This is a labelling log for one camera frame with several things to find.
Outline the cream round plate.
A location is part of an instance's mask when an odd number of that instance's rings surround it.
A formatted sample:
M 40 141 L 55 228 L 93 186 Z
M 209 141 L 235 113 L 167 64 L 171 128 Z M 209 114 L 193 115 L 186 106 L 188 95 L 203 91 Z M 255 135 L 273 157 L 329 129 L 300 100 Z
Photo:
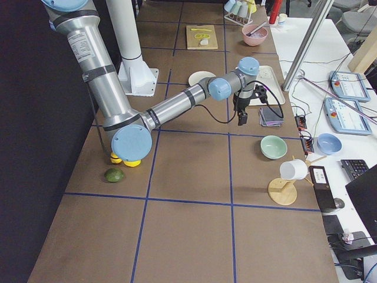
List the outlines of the cream round plate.
M 188 84 L 189 86 L 193 86 L 204 78 L 213 78 L 215 76 L 216 76 L 215 74 L 209 71 L 196 71 L 189 76 Z

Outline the white bear tray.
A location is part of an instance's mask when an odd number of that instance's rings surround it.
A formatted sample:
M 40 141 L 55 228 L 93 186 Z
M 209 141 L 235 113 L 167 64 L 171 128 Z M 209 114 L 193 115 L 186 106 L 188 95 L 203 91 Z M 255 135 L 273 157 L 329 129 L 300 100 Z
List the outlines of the white bear tray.
M 259 67 L 259 73 L 257 75 L 256 80 L 262 82 L 265 84 L 269 90 L 273 92 L 273 94 L 276 96 L 277 100 L 281 105 L 283 105 L 286 102 L 286 99 L 284 97 L 284 94 L 282 90 L 280 89 L 280 84 L 277 80 L 277 77 L 273 71 L 273 68 L 268 65 L 262 65 Z M 275 100 L 274 96 L 270 93 L 270 91 L 267 92 L 267 101 L 271 106 L 278 106 L 277 101 Z M 267 106 L 265 103 L 262 103 L 259 98 L 250 100 L 249 106 Z

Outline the grey folded cloth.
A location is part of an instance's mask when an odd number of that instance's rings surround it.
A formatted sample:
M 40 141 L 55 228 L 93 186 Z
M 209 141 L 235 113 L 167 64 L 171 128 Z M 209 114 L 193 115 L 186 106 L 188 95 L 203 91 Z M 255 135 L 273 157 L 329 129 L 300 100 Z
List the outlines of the grey folded cloth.
M 277 121 L 277 120 L 284 120 L 284 118 L 279 117 L 276 115 L 270 108 L 268 107 L 261 107 L 259 109 L 259 123 L 260 118 L 266 121 Z

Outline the white cup on stand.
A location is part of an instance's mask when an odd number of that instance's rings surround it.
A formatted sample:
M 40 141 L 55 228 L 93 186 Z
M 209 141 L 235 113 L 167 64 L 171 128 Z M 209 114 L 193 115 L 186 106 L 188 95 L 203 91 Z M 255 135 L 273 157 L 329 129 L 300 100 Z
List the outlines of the white cup on stand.
M 283 162 L 280 165 L 280 177 L 286 180 L 301 180 L 308 174 L 306 163 L 300 159 Z

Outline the metal black-tipped tongs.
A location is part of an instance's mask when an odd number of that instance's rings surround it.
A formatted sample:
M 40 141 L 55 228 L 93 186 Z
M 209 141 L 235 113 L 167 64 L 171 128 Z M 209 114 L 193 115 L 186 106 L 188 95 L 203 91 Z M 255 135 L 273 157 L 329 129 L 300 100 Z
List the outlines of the metal black-tipped tongs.
M 258 30 L 260 30 L 261 28 L 263 28 L 265 25 L 266 25 L 267 21 L 264 21 L 262 22 L 260 25 L 258 25 L 256 28 L 254 28 L 253 30 L 251 30 L 250 32 L 248 32 L 246 34 L 246 36 L 250 37 L 252 34 L 254 34 L 255 32 L 257 32 Z

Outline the wooden cup stand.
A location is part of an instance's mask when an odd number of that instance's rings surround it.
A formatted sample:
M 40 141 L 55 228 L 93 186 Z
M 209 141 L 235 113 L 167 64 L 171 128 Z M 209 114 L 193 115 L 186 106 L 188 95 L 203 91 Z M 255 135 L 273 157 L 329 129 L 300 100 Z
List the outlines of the wooden cup stand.
M 312 161 L 304 161 L 307 165 L 307 168 L 315 162 L 318 162 L 326 156 L 322 156 L 318 159 Z M 270 198 L 279 205 L 291 205 L 296 201 L 297 190 L 294 186 L 294 182 L 297 180 L 286 180 L 281 177 L 275 178 L 270 181 L 268 185 L 268 194 Z

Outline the white small cup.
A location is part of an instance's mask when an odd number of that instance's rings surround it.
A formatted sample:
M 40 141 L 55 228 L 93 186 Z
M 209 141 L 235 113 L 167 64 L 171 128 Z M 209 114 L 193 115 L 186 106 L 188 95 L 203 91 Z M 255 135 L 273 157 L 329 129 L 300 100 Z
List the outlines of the white small cup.
M 286 23 L 287 18 L 288 18 L 287 14 L 284 14 L 284 13 L 279 14 L 278 26 L 282 27 Z

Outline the teach pendant upper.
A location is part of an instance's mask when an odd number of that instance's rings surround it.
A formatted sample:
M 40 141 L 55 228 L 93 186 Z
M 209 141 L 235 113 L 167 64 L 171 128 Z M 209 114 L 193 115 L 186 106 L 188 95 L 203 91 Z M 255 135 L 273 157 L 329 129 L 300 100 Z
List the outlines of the teach pendant upper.
M 366 77 L 359 73 L 331 71 L 329 74 L 332 90 L 338 97 L 352 98 L 362 103 L 371 101 L 365 80 Z

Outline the black box device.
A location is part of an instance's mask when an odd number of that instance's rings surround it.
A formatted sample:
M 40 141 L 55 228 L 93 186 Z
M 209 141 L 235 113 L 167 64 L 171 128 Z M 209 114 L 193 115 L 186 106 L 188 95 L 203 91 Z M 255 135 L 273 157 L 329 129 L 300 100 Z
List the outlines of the black box device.
M 336 209 L 336 205 L 325 168 L 323 166 L 311 165 L 309 166 L 309 173 L 320 211 L 324 213 L 334 211 Z

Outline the yellow lemon lower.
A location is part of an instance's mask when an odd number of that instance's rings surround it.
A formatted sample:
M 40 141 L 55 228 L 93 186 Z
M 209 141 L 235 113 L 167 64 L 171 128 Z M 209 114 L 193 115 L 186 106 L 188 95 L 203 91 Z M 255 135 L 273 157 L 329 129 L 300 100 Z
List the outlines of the yellow lemon lower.
M 128 160 L 123 160 L 123 163 L 127 167 L 137 167 L 141 164 L 141 160 L 136 160 L 136 161 L 128 161 Z

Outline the yellow lemon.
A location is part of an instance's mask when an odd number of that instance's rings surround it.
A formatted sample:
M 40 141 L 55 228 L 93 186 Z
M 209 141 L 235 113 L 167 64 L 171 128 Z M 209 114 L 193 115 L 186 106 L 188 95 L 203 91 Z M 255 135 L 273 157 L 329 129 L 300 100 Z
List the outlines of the yellow lemon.
M 114 152 L 110 154 L 110 161 L 112 164 L 119 164 L 122 162 L 122 159 L 119 158 Z
M 141 164 L 141 160 L 136 160 L 136 161 L 128 161 L 128 160 L 123 160 L 123 163 L 127 167 L 137 167 Z

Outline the black computer mouse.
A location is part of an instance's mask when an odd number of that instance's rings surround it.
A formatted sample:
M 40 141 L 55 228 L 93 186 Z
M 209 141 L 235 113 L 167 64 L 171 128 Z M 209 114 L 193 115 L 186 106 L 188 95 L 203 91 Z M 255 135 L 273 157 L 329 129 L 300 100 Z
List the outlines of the black computer mouse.
M 343 209 L 345 207 L 345 203 L 340 198 L 334 198 L 334 203 L 337 209 Z

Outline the black monitor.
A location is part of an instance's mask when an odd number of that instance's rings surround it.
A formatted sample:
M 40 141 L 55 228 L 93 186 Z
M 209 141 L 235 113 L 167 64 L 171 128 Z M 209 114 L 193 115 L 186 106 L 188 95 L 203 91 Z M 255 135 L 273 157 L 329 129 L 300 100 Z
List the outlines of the black monitor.
M 348 183 L 345 188 L 370 236 L 376 236 L 376 165 Z

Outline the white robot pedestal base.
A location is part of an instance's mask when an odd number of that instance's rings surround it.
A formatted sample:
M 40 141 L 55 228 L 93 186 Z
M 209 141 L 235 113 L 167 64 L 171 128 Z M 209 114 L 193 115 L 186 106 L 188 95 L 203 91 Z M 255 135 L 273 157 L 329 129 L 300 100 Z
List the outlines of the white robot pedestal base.
M 143 60 L 133 5 L 127 0 L 106 4 L 122 59 L 118 77 L 124 92 L 129 96 L 151 97 L 156 90 L 159 70 L 149 68 Z

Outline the aluminium frame post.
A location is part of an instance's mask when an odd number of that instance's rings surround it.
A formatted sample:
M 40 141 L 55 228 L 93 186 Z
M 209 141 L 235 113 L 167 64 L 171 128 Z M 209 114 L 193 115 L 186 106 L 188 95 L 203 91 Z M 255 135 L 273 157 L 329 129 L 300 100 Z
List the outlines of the aluminium frame post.
M 302 40 L 302 43 L 298 49 L 298 52 L 292 62 L 292 65 L 288 71 L 286 79 L 282 85 L 283 91 L 289 91 L 293 83 L 293 80 L 295 79 L 297 75 L 297 72 L 299 71 L 301 65 L 303 64 L 303 61 L 307 55 L 307 52 L 309 51 L 309 48 L 312 45 L 312 42 L 315 39 L 315 36 L 319 32 L 324 20 L 326 19 L 326 16 L 328 12 L 330 11 L 330 8 L 332 7 L 333 3 L 334 3 L 334 0 L 319 1 L 316 11 L 314 13 L 314 16 L 312 18 L 312 21 L 306 31 L 306 34 Z

